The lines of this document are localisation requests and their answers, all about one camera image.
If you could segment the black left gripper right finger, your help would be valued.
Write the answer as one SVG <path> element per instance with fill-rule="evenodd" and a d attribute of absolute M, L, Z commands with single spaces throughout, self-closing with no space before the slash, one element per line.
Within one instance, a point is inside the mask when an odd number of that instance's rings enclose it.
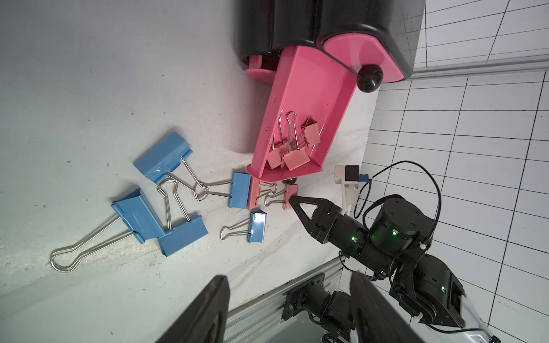
<path fill-rule="evenodd" d="M 350 295 L 359 342 L 414 342 L 414 331 L 365 274 L 352 273 Z"/>

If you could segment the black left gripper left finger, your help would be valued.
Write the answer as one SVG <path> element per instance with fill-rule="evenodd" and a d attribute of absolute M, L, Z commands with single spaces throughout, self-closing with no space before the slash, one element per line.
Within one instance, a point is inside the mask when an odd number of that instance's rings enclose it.
<path fill-rule="evenodd" d="M 230 303 L 225 275 L 216 275 L 157 342 L 224 342 Z"/>

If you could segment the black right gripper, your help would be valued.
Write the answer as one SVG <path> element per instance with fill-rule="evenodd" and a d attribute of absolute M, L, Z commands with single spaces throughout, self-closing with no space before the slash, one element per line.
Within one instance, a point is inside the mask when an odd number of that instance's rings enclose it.
<path fill-rule="evenodd" d="M 306 232 L 321 244 L 331 243 L 346 257 L 368 260 L 369 231 L 357 220 L 341 214 L 340 207 L 316 197 L 292 196 L 290 205 Z"/>

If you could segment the pink binder clip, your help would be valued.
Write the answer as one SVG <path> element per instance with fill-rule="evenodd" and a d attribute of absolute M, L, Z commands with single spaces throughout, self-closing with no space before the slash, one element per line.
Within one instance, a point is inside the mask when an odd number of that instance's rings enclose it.
<path fill-rule="evenodd" d="M 299 191 L 298 184 L 286 184 L 284 190 L 265 196 L 264 205 L 269 207 L 272 204 L 281 204 L 283 210 L 291 210 L 290 198 L 297 195 Z"/>
<path fill-rule="evenodd" d="M 283 114 L 284 114 L 284 111 L 282 110 L 278 117 L 278 128 L 279 128 L 278 139 L 276 138 L 275 135 L 273 135 L 272 148 L 269 154 L 267 155 L 267 167 L 271 170 L 282 167 L 283 155 L 287 152 L 287 141 L 284 139 L 283 126 L 282 126 Z"/>
<path fill-rule="evenodd" d="M 264 182 L 252 177 L 247 200 L 247 209 L 253 210 L 259 206 L 259 201 L 261 198 L 267 196 L 268 194 L 275 194 L 276 192 L 277 183 Z"/>
<path fill-rule="evenodd" d="M 298 136 L 297 114 L 290 111 L 285 115 L 285 118 L 287 120 L 287 142 L 282 155 L 282 170 L 293 171 L 310 161 L 305 151 L 308 143 L 304 134 L 301 137 Z"/>

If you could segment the pink binder clip bottom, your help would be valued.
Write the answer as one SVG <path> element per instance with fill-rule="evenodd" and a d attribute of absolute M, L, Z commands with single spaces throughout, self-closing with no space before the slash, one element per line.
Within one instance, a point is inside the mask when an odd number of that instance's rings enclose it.
<path fill-rule="evenodd" d="M 301 137 L 298 136 L 297 114 L 290 111 L 285 115 L 285 118 L 287 120 L 287 142 L 282 155 L 282 170 L 293 171 L 310 161 L 305 151 L 308 143 L 304 134 Z"/>

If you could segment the pink binder clip lone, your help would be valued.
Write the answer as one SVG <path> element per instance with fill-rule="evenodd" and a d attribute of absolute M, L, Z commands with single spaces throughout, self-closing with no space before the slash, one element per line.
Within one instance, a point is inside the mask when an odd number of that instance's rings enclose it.
<path fill-rule="evenodd" d="M 312 117 L 308 117 L 302 125 L 301 140 L 309 145 L 316 145 L 321 142 L 318 123 Z"/>

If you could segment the pink drawer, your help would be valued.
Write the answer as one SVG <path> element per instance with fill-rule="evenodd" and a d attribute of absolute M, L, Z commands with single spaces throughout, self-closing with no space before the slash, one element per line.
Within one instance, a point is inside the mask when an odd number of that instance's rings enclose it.
<path fill-rule="evenodd" d="M 281 182 L 322 172 L 355 88 L 354 74 L 320 50 L 283 49 L 247 172 L 264 182 Z M 309 162 L 293 170 L 270 169 L 267 155 L 272 143 L 289 134 L 301 137 L 308 119 L 316 121 L 320 130 L 320 142 L 302 148 Z"/>
<path fill-rule="evenodd" d="M 357 88 L 363 93 L 372 93 L 382 83 L 398 82 L 405 78 L 389 51 L 374 36 L 340 34 L 325 40 L 320 48 L 354 74 Z"/>
<path fill-rule="evenodd" d="M 278 57 L 252 55 L 248 59 L 248 67 L 245 74 L 251 79 L 272 85 L 278 63 Z"/>

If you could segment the pink top drawer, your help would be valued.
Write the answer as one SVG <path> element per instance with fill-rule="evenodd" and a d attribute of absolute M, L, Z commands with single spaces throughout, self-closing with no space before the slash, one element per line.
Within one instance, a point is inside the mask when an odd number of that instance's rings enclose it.
<path fill-rule="evenodd" d="M 357 88 L 363 93 L 372 93 L 382 83 L 398 82 L 405 78 L 389 51 L 374 36 L 340 34 L 325 40 L 320 48 L 354 74 Z"/>

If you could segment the pink bottom drawer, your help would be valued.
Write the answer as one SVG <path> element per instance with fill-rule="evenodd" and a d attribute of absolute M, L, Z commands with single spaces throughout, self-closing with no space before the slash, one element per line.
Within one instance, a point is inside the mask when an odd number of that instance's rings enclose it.
<path fill-rule="evenodd" d="M 278 57 L 252 55 L 248 59 L 248 67 L 245 74 L 251 79 L 272 85 L 278 63 Z"/>

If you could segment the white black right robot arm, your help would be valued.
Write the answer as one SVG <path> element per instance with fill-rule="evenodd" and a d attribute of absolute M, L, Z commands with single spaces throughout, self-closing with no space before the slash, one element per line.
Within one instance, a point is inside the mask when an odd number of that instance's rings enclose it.
<path fill-rule="evenodd" d="M 419 323 L 459 342 L 499 342 L 462 283 L 428 254 L 435 220 L 404 197 L 391 194 L 374 202 L 371 208 L 380 211 L 370 226 L 326 199 L 293 196 L 289 203 L 312 238 L 371 270 L 372 280 L 388 280 L 390 296 Z"/>

